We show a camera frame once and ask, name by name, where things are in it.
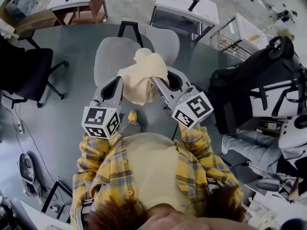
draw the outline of black office chair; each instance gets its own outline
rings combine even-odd
[[[9,94],[17,94],[23,99],[13,99],[3,95],[12,101],[12,109],[16,103],[26,102],[28,99],[37,101],[37,107],[45,91],[46,86],[52,89],[62,100],[64,95],[59,93],[48,81],[49,75],[61,65],[68,66],[67,61],[62,61],[51,67],[53,51],[49,48],[40,48],[32,39],[34,30],[23,32],[18,40],[27,40],[36,49],[25,51],[11,45],[0,36],[0,90]]]

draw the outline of towel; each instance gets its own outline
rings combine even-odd
[[[118,76],[124,80],[124,97],[132,103],[144,105],[158,94],[151,77],[159,77],[167,83],[167,67],[162,57],[148,48],[140,48],[133,58],[136,64],[121,69]]]

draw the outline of yellow plaid shirt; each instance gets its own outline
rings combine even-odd
[[[186,130],[179,125],[184,147],[175,141],[178,164],[175,180],[184,195],[194,204],[204,202],[203,189],[207,177],[227,186],[239,185],[223,160],[213,153],[205,127],[195,126]],[[94,199],[94,205],[113,197],[117,203],[123,199],[137,199],[138,192],[129,167],[123,137],[115,133],[112,139],[103,140],[84,135],[80,143],[82,157],[78,159],[79,172],[73,176],[73,201],[71,222],[76,221],[86,199]],[[237,189],[235,201],[240,204],[243,193]]]

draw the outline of sleeve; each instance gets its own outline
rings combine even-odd
[[[96,172],[109,153],[108,140],[83,136],[80,143],[81,158],[77,161],[79,172],[72,178],[71,222],[75,226],[76,214],[83,202],[90,197],[89,190]]]
[[[201,127],[199,124],[189,130],[182,124],[179,124],[179,127],[181,139],[185,148],[197,158],[206,171],[206,176],[221,182],[225,186],[237,186],[238,189],[235,191],[235,200],[240,203],[243,192],[240,189],[239,181],[231,173],[221,157],[214,154],[207,128]]]

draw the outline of gray chair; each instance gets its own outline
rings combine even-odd
[[[125,27],[132,26],[137,42],[122,37]],[[180,50],[178,35],[171,30],[159,29],[147,24],[122,21],[117,37],[107,37],[102,40],[95,58],[94,80],[96,86],[101,85],[107,79],[106,71],[112,71],[116,76],[117,72],[135,64],[135,52],[143,47],[141,34],[146,36],[154,47],[154,52],[161,55],[167,66],[177,59]]]

